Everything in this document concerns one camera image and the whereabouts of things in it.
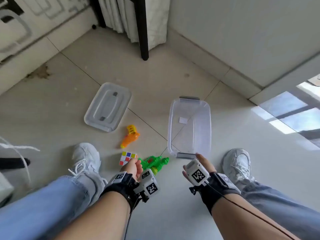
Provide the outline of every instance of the toy water gun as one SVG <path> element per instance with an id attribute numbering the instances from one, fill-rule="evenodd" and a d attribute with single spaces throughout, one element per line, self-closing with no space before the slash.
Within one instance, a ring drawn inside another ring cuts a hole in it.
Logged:
<path id="1" fill-rule="evenodd" d="M 123 149 L 127 147 L 131 142 L 135 141 L 139 137 L 139 133 L 136 131 L 136 127 L 134 125 L 129 125 L 127 127 L 128 134 L 124 137 L 120 147 Z"/>
<path id="2" fill-rule="evenodd" d="M 153 174 L 156 175 L 162 169 L 163 165 L 168 164 L 169 157 L 164 157 L 161 159 L 161 156 L 151 156 L 148 157 L 145 161 L 143 161 L 141 158 L 139 158 L 138 160 L 141 161 L 143 170 L 151 169 Z"/>

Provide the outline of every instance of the orange toy gun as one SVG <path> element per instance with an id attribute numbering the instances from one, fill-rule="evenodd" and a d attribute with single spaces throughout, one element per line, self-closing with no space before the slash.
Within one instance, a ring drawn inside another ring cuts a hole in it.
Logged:
<path id="1" fill-rule="evenodd" d="M 124 137 L 122 144 L 120 145 L 122 149 L 127 147 L 127 145 L 129 145 L 131 142 L 137 140 L 140 135 L 136 131 L 136 127 L 134 125 L 129 125 L 127 129 L 128 129 L 128 134 Z"/>

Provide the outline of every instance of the plastic lid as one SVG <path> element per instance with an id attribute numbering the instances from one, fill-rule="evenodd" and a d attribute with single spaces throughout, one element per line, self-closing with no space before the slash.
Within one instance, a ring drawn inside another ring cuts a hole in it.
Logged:
<path id="1" fill-rule="evenodd" d="M 184 97 L 171 103 L 168 126 L 168 151 L 177 157 L 181 153 L 200 153 L 208 157 L 211 151 L 211 114 L 207 102 L 197 97 Z"/>
<path id="2" fill-rule="evenodd" d="M 84 116 L 85 123 L 106 132 L 114 131 L 130 98 L 129 89 L 110 82 L 102 84 Z"/>

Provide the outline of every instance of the hand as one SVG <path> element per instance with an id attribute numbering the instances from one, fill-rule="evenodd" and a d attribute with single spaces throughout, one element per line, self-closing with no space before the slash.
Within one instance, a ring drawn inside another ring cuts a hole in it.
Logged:
<path id="1" fill-rule="evenodd" d="M 202 166 L 204 166 L 204 168 L 209 172 L 216 172 L 217 170 L 214 168 L 214 166 L 211 164 L 210 161 L 208 161 L 208 159 L 204 158 L 204 156 L 202 156 L 201 154 L 196 153 L 195 156 L 197 157 L 197 159 L 199 160 L 199 162 L 202 164 Z M 182 171 L 183 176 L 190 182 L 190 180 L 188 179 L 187 173 L 186 173 L 186 165 L 183 165 L 183 169 L 184 171 Z"/>
<path id="2" fill-rule="evenodd" d="M 141 161 L 136 158 L 130 159 L 130 161 L 120 169 L 120 172 L 123 171 L 132 173 L 132 177 L 137 181 L 143 172 Z"/>

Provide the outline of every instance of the wrist strap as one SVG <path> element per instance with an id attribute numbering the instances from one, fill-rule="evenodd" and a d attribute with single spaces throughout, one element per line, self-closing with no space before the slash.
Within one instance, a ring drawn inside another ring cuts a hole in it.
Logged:
<path id="1" fill-rule="evenodd" d="M 136 193 L 134 193 L 134 189 L 139 185 L 138 182 L 136 182 L 134 178 L 132 178 L 132 174 L 128 173 L 125 174 L 121 182 L 113 183 L 115 180 L 113 180 L 111 184 L 107 185 L 100 197 L 110 191 L 118 192 L 122 194 L 122 196 L 127 200 L 127 202 L 130 205 L 130 213 L 132 213 L 134 208 L 139 203 L 139 196 Z"/>
<path id="2" fill-rule="evenodd" d="M 198 188 L 202 201 L 207 206 L 210 215 L 212 207 L 222 196 L 225 196 L 227 194 L 241 195 L 237 190 L 223 186 L 215 174 L 216 172 L 210 173 L 209 185 L 201 185 Z"/>

